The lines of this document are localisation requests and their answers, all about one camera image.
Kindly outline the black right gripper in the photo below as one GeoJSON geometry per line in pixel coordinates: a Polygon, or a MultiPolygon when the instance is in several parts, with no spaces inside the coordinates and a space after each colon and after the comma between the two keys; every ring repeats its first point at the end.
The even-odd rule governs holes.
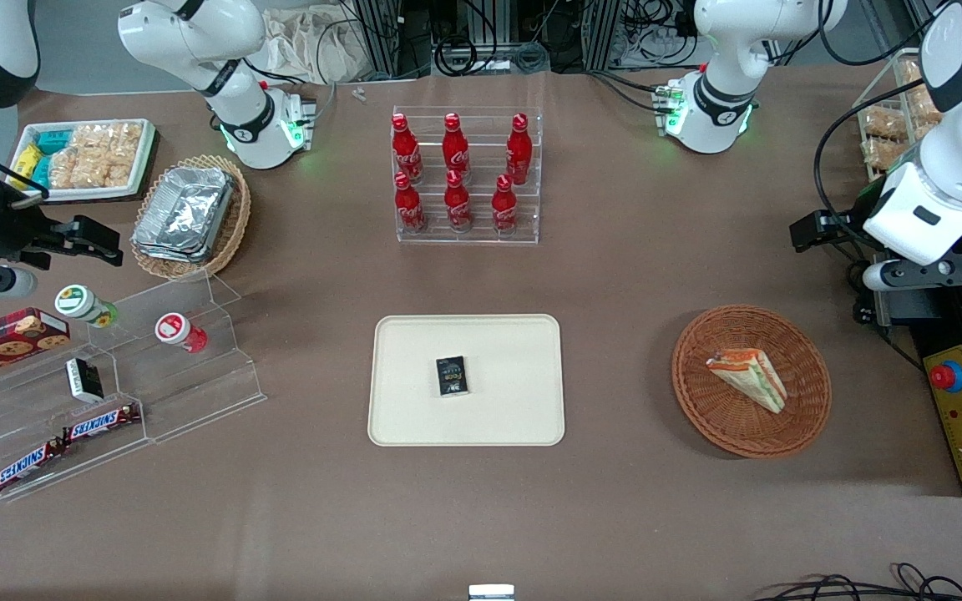
{"type": "Polygon", "coordinates": [[[106,250],[96,245],[118,245],[121,235],[115,229],[84,215],[57,222],[47,217],[38,206],[11,208],[8,200],[0,201],[0,261],[29,264],[49,269],[45,254],[88,256],[113,267],[123,262],[121,250],[106,250]]]}

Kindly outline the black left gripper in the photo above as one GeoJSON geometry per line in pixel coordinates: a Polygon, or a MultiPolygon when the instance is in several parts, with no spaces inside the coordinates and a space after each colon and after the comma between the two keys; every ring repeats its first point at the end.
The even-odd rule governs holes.
{"type": "Polygon", "coordinates": [[[789,225],[791,247],[798,253],[823,245],[867,245],[855,210],[814,210],[789,225]]]}

